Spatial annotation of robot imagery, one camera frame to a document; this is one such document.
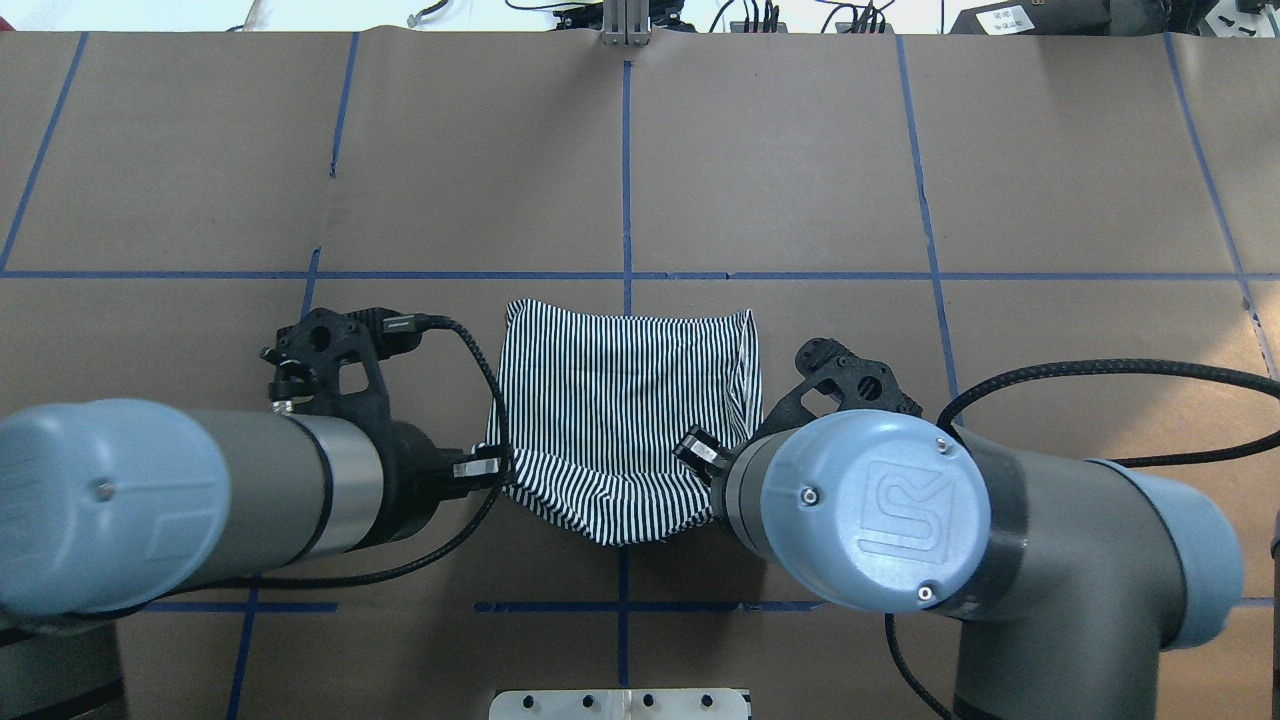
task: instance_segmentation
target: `embossed logo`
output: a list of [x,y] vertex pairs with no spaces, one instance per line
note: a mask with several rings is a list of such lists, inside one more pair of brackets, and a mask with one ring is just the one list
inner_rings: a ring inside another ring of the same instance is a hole
[[863,552],[940,564],[947,559],[955,483],[942,473],[872,462],[863,500]]

